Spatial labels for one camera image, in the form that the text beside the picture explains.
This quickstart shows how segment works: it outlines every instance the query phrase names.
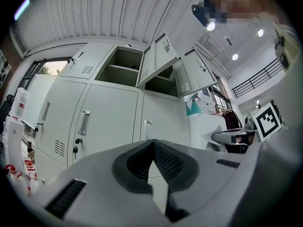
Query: door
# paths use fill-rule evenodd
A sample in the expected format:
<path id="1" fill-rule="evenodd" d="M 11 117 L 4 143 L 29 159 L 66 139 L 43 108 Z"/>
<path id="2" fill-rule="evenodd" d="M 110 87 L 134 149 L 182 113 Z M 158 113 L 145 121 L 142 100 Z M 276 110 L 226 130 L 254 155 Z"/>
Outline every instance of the door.
<path id="1" fill-rule="evenodd" d="M 111 48 L 111 44 L 88 43 L 73 56 L 61 77 L 89 79 Z"/>
<path id="2" fill-rule="evenodd" d="M 177 61 L 177 53 L 166 33 L 163 33 L 143 52 L 136 87 L 142 87 Z"/>
<path id="3" fill-rule="evenodd" d="M 151 125 L 146 126 L 144 121 L 149 121 Z M 151 134 L 149 139 L 168 140 L 189 146 L 188 123 L 182 102 L 144 94 L 141 140 L 145 140 L 146 131 Z"/>
<path id="4" fill-rule="evenodd" d="M 67 166 L 67 144 L 78 101 L 85 83 L 55 80 L 43 103 L 37 133 L 37 147 Z"/>
<path id="5" fill-rule="evenodd" d="M 133 142 L 138 93 L 92 85 L 83 103 L 75 132 L 81 138 L 76 159 Z"/>
<path id="6" fill-rule="evenodd" d="M 179 97 L 200 91 L 217 83 L 210 68 L 210 61 L 190 50 L 173 65 Z"/>

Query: railing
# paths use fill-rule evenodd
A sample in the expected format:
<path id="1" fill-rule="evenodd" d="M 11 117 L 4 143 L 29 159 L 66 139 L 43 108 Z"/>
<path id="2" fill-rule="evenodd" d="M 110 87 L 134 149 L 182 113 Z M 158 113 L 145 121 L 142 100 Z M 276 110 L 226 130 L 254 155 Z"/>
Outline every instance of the railing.
<path id="1" fill-rule="evenodd" d="M 234 87 L 232 91 L 235 93 L 236 98 L 238 98 L 271 79 L 280 70 L 282 70 L 281 64 L 278 59 L 275 59 L 257 74 L 240 85 Z"/>

